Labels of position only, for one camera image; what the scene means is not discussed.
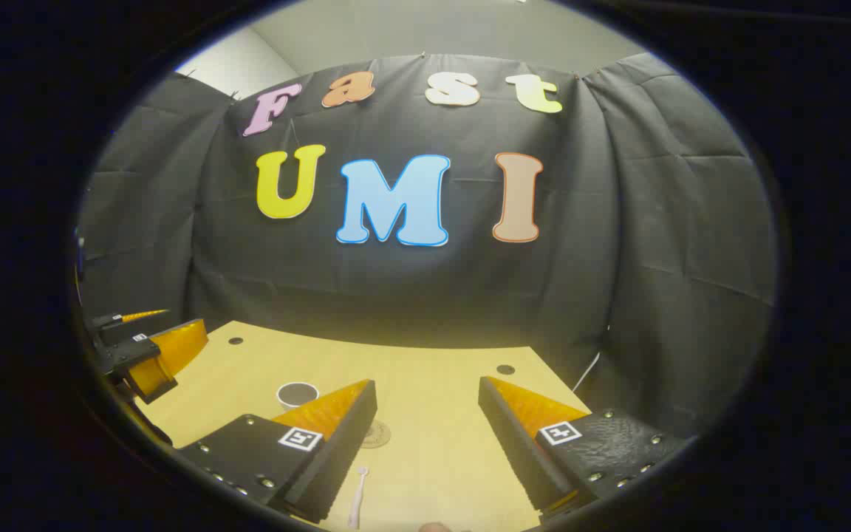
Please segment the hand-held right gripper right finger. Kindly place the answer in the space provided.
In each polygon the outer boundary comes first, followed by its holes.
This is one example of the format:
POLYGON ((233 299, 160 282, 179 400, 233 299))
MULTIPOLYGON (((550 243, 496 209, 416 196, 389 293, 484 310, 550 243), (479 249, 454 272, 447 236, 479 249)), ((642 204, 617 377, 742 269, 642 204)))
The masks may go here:
POLYGON ((477 403, 541 519, 624 491, 688 445, 624 410, 587 414, 490 376, 477 403))

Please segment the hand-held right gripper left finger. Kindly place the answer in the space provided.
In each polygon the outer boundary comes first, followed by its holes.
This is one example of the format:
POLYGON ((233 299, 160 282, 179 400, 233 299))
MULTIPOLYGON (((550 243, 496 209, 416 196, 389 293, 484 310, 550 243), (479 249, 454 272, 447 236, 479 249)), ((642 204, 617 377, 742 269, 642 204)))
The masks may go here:
POLYGON ((270 420, 240 415, 178 452, 257 505, 319 523, 376 411, 375 382, 364 378, 270 420))

